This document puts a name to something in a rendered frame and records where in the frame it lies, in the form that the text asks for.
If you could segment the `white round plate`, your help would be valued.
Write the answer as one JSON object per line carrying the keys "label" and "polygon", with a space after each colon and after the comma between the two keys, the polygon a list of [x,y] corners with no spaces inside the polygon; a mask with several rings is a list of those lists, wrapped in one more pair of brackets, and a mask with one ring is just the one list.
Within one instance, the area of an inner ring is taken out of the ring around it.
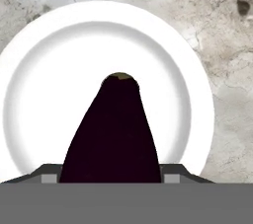
{"label": "white round plate", "polygon": [[62,163],[102,81],[115,72],[139,85],[159,162],[199,175],[214,125],[200,59],[157,16],[87,1],[30,22],[0,54],[0,183]]}

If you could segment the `dark purple eggplant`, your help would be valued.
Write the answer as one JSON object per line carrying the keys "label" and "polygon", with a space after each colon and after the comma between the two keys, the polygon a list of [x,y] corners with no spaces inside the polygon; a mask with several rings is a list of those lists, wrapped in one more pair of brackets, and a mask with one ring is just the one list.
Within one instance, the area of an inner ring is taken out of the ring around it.
{"label": "dark purple eggplant", "polygon": [[160,167],[137,82],[109,76],[67,151],[62,183],[159,183]]}

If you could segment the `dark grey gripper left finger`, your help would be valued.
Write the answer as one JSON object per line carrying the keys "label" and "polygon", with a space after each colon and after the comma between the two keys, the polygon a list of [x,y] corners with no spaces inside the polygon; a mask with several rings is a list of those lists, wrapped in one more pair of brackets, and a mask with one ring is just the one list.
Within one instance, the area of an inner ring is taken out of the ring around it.
{"label": "dark grey gripper left finger", "polygon": [[32,173],[6,181],[6,184],[57,184],[61,170],[60,164],[43,164]]}

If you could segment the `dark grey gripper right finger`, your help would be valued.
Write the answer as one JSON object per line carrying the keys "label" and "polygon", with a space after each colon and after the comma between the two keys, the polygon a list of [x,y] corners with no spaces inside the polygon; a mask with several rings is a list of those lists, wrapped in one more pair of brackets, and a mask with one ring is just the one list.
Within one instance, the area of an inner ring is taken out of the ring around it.
{"label": "dark grey gripper right finger", "polygon": [[211,181],[191,174],[182,164],[161,164],[160,174],[164,184],[211,184]]}

